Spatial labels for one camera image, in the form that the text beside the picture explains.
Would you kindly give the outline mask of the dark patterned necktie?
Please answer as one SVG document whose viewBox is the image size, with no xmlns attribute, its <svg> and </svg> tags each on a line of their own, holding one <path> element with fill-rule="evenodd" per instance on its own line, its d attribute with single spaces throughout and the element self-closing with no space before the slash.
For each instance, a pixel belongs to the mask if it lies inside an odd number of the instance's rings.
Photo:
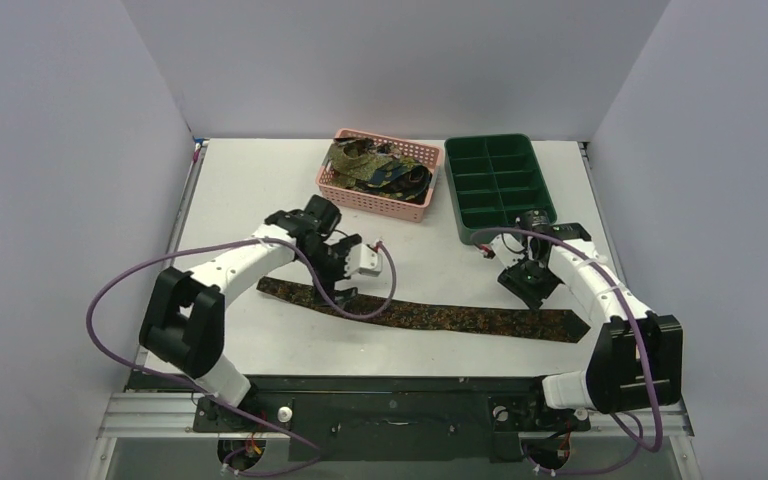
<svg viewBox="0 0 768 480">
<path fill-rule="evenodd" d="M 455 305 L 432 305 L 392 300 L 388 308 L 370 319 L 356 320 L 339 314 L 324 301 L 314 299 L 315 287 L 264 277 L 257 291 L 285 303 L 326 315 L 382 327 L 416 331 L 450 331 L 505 336 L 561 343 L 578 343 L 590 331 L 572 310 L 527 310 Z M 372 313 L 385 298 L 357 294 L 341 308 L 352 315 Z"/>
</svg>

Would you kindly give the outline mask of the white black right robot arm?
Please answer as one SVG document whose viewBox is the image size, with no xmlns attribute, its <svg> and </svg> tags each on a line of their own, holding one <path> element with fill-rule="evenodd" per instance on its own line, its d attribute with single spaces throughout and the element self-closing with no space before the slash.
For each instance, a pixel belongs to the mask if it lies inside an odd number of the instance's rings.
<svg viewBox="0 0 768 480">
<path fill-rule="evenodd" d="M 503 265 L 497 281 L 538 310 L 560 286 L 596 329 L 585 369 L 546 376 L 524 400 L 526 418 L 548 427 L 564 409 L 617 413 L 677 403 L 681 398 L 683 330 L 671 315 L 640 301 L 609 268 L 579 223 L 551 223 L 530 210 L 489 244 Z"/>
</svg>

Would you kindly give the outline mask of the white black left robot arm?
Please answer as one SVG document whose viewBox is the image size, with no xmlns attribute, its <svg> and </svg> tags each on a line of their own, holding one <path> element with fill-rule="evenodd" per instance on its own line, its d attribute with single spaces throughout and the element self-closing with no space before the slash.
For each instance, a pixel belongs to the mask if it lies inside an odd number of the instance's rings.
<svg viewBox="0 0 768 480">
<path fill-rule="evenodd" d="M 157 277 L 139 332 L 139 343 L 176 367 L 208 394 L 222 400 L 219 416 L 232 429 L 251 427 L 258 402 L 251 381 L 224 355 L 228 305 L 272 271 L 306 258 L 323 287 L 315 300 L 344 306 L 357 291 L 335 285 L 355 274 L 377 276 L 382 260 L 358 234 L 335 244 L 328 238 L 341 219 L 328 207 L 278 211 L 254 232 L 250 245 L 228 250 L 182 271 L 174 267 Z"/>
</svg>

